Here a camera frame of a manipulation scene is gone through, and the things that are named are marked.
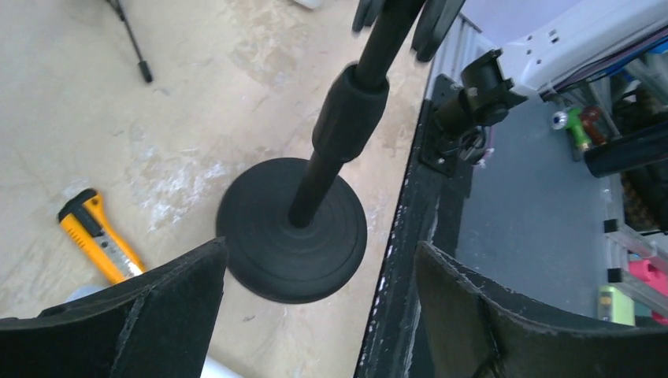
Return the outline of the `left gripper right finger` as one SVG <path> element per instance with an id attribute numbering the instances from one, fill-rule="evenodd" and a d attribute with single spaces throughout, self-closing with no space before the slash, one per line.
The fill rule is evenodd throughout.
<path id="1" fill-rule="evenodd" d="M 571 313 L 421 242 L 414 270 L 438 377 L 664 377 L 667 330 Z"/>

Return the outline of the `black tripod mic stand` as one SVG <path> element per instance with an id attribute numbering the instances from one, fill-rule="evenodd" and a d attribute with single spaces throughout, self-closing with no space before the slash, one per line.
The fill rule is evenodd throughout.
<path id="1" fill-rule="evenodd" d="M 132 30 L 132 27 L 131 27 L 131 25 L 129 23 L 129 20 L 126 16 L 126 13 L 124 11 L 124 7 L 122 6 L 121 0 L 106 0 L 106 3 L 115 12 L 118 19 L 124 25 L 124 28 L 125 28 L 126 32 L 128 33 L 128 37 L 129 37 L 129 40 L 131 42 L 132 48 L 135 51 L 136 57 L 138 59 L 138 68 L 139 68 L 140 74 L 141 74 L 144 82 L 145 83 L 152 83 L 154 78 L 153 78 L 152 72 L 150 70 L 150 66 L 148 65 L 148 62 L 143 57 L 143 54 L 142 54 L 141 49 L 139 47 L 139 44 L 137 43 L 134 32 Z"/>

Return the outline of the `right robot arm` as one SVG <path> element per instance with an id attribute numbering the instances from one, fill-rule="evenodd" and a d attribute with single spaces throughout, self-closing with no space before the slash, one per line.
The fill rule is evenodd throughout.
<path id="1" fill-rule="evenodd" d="M 667 41 L 665 1 L 467 1 L 432 63 L 427 95 L 444 74 L 500 49 L 514 92 L 547 98 L 611 74 Z"/>

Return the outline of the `black round-base mic stand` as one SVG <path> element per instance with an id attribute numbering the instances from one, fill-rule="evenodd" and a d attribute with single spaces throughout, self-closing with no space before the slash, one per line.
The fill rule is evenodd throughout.
<path id="1" fill-rule="evenodd" d="M 460 1 L 361 1 L 352 31 L 369 28 L 360 58 L 333 80 L 312 134 L 308 159 L 279 157 L 238 176 L 219 205 L 216 233 L 230 249 L 228 270 L 273 302 L 316 302 L 358 270 L 366 215 L 340 176 L 365 149 L 384 114 L 388 71 L 406 39 L 419 62 L 433 59 Z"/>

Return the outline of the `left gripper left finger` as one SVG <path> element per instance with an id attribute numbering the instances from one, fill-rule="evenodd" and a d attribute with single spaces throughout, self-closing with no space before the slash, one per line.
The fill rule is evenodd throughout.
<path id="1" fill-rule="evenodd" d="M 212 239 L 37 317 L 2 319 L 2 376 L 199 376 L 224 294 L 227 260 L 225 239 Z"/>

